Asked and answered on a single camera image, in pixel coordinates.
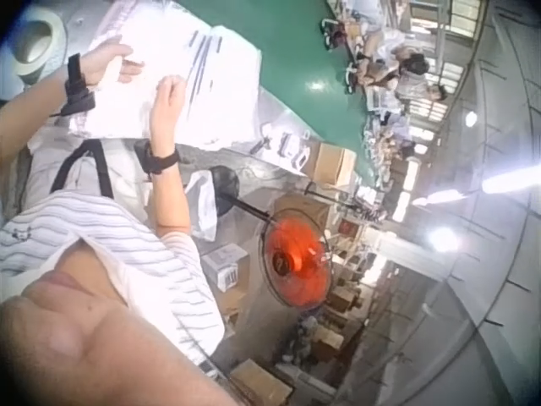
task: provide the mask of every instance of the white box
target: white box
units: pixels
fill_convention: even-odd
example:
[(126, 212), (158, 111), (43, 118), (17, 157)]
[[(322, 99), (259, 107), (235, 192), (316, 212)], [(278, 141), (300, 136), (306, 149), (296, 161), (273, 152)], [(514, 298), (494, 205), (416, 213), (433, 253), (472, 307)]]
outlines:
[(236, 244), (225, 245), (204, 255), (201, 265), (205, 275), (222, 291), (226, 292), (238, 282), (238, 261), (248, 252)]

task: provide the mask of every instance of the white striped shirt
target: white striped shirt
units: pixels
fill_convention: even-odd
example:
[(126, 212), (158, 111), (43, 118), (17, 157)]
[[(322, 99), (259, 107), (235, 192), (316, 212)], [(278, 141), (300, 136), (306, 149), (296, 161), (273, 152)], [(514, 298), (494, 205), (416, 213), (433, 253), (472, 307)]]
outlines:
[(40, 269), (74, 236), (84, 236), (91, 246), (102, 247), (119, 263), (163, 287), (168, 299), (159, 311), (174, 316), (178, 338), (174, 344), (195, 364), (215, 351), (224, 326), (194, 241), (184, 233), (159, 239), (106, 197), (61, 190), (5, 224), (0, 230), (0, 286), (6, 286), (9, 278), (16, 280), (21, 272)]

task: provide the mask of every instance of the black wrist strap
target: black wrist strap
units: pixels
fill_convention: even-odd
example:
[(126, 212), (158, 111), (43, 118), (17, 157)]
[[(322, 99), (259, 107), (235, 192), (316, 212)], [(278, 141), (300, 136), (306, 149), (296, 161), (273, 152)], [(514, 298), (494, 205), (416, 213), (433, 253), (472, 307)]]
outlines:
[(180, 161), (180, 156), (177, 151), (174, 151), (170, 156), (158, 157), (152, 154), (149, 140), (137, 141), (134, 145), (135, 154), (139, 159), (139, 163), (143, 171), (148, 174), (159, 175), (164, 169), (176, 165)]

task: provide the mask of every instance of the orange fan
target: orange fan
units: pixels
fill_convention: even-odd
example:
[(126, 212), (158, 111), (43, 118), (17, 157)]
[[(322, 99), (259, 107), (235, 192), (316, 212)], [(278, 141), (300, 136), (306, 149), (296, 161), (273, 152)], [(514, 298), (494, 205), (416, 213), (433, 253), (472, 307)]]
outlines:
[(265, 223), (260, 259), (271, 292), (285, 305), (310, 310), (323, 303), (332, 281), (329, 245), (317, 224), (299, 210), (274, 216), (238, 198), (239, 179), (228, 167), (210, 169), (216, 210), (223, 216), (234, 206)]
[(301, 211), (280, 211), (273, 220), (262, 238), (266, 280), (284, 304), (313, 309), (325, 300), (331, 286), (325, 240)]

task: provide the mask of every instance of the factory floor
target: factory floor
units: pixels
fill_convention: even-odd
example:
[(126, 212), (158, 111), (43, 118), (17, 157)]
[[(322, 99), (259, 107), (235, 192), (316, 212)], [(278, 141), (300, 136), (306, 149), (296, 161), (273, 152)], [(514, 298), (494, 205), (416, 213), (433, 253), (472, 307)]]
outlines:
[(330, 18), (325, 0), (178, 0), (211, 25), (225, 25), (262, 52), (261, 85), (325, 141), (357, 152), (357, 172), (371, 179), (362, 129), (366, 103), (346, 95), (346, 50), (328, 52), (319, 23)]

